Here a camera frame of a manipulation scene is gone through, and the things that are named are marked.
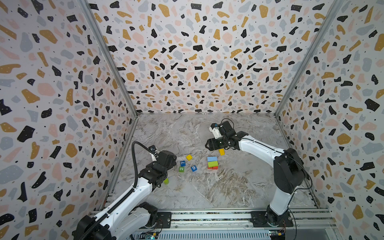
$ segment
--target terrazzo pattern panel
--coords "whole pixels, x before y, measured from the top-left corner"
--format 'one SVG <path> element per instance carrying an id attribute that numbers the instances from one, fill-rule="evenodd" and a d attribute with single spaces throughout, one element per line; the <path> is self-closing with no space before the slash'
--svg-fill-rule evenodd
<path id="1" fill-rule="evenodd" d="M 0 238 L 72 239 L 132 116 L 76 1 L 0 7 Z"/>
<path id="2" fill-rule="evenodd" d="M 384 238 L 384 1 L 345 1 L 282 114 L 345 239 Z"/>
<path id="3" fill-rule="evenodd" d="M 143 201 L 159 209 L 266 208 L 275 194 L 272 167 L 261 159 L 239 150 L 209 151 L 205 144 L 213 134 L 212 123 L 223 118 L 234 122 L 236 131 L 245 131 L 272 146 L 286 149 L 283 136 L 273 116 L 266 114 L 140 114 L 133 136 L 145 146 L 156 145 L 177 156 L 177 165 L 168 171 L 169 184 L 162 184 Z M 144 149 L 135 147 L 140 171 L 151 162 Z M 218 157 L 218 170 L 208 169 L 207 157 Z M 179 172 L 180 161 L 186 161 Z M 121 168 L 113 198 L 120 196 L 134 181 L 131 151 Z M 298 190 L 293 207 L 314 207 L 309 192 Z"/>
<path id="4" fill-rule="evenodd" d="M 140 112 L 272 113 L 331 0 L 90 0 Z"/>

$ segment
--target back wall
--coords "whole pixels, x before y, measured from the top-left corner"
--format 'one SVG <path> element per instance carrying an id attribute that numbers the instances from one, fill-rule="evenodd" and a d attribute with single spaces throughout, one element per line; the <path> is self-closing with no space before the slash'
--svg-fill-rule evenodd
<path id="1" fill-rule="evenodd" d="M 274 112 L 331 0 L 91 0 L 137 111 Z"/>

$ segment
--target side wall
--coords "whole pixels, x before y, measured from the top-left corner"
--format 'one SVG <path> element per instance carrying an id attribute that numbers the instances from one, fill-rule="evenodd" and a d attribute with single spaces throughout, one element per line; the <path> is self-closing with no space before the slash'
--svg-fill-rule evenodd
<path id="1" fill-rule="evenodd" d="M 0 238 L 72 239 L 132 116 L 76 1 L 0 7 Z"/>
<path id="2" fill-rule="evenodd" d="M 278 119 L 345 239 L 384 235 L 384 1 L 345 1 Z"/>
<path id="3" fill-rule="evenodd" d="M 89 0 L 138 112 L 274 112 L 332 0 Z"/>

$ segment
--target metal corner post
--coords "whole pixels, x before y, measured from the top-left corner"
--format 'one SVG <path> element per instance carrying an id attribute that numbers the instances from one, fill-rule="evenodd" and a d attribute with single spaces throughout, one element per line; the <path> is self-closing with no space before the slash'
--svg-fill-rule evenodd
<path id="1" fill-rule="evenodd" d="M 305 71 L 306 67 L 308 66 L 309 62 L 312 59 L 312 56 L 314 55 L 315 51 L 319 47 L 325 33 L 328 31 L 329 27 L 331 26 L 334 18 L 336 17 L 337 13 L 339 12 L 339 9 L 341 8 L 342 4 L 344 3 L 343 0 L 334 0 L 332 5 L 330 6 L 327 16 L 322 23 L 319 32 L 317 33 L 315 39 L 313 40 L 313 43 L 311 44 L 310 48 L 308 49 L 307 54 L 304 56 L 304 59 L 297 69 L 292 82 L 288 86 L 288 89 L 286 90 L 283 99 L 281 100 L 279 106 L 276 109 L 275 116 L 279 116 L 281 111 L 284 108 L 285 103 L 288 101 L 289 96 L 295 89 L 296 84 L 299 82 L 303 72 Z"/>
<path id="2" fill-rule="evenodd" d="M 96 19 L 93 17 L 92 10 L 89 7 L 89 3 L 87 0 L 78 0 L 79 7 L 81 8 L 82 12 L 84 13 L 85 19 L 87 20 L 89 24 L 89 28 L 92 30 L 94 37 L 96 38 L 96 41 L 100 47 L 100 50 L 102 54 L 104 55 L 107 64 L 109 65 L 109 68 L 112 71 L 113 77 L 116 79 L 116 82 L 121 90 L 121 94 L 123 95 L 125 101 L 128 104 L 128 107 L 131 111 L 131 113 L 134 115 L 134 118 L 137 118 L 137 112 L 135 110 L 135 107 L 133 106 L 133 103 L 131 101 L 131 98 L 128 94 L 127 89 L 125 88 L 124 83 L 122 82 L 121 76 L 118 72 L 118 69 L 115 65 L 115 62 L 112 59 L 112 56 L 109 54 L 109 50 L 107 48 L 107 45 L 104 42 L 103 36 L 101 34 L 99 25 L 96 23 Z"/>

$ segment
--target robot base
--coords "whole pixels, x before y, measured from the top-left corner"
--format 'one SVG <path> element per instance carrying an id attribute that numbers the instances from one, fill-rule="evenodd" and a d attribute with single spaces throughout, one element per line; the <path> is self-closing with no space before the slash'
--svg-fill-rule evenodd
<path id="1" fill-rule="evenodd" d="M 293 222 L 288 213 L 288 210 L 281 216 L 276 215 L 269 207 L 266 211 L 254 211 L 251 212 L 250 221 L 253 223 L 253 227 L 293 227 Z"/>

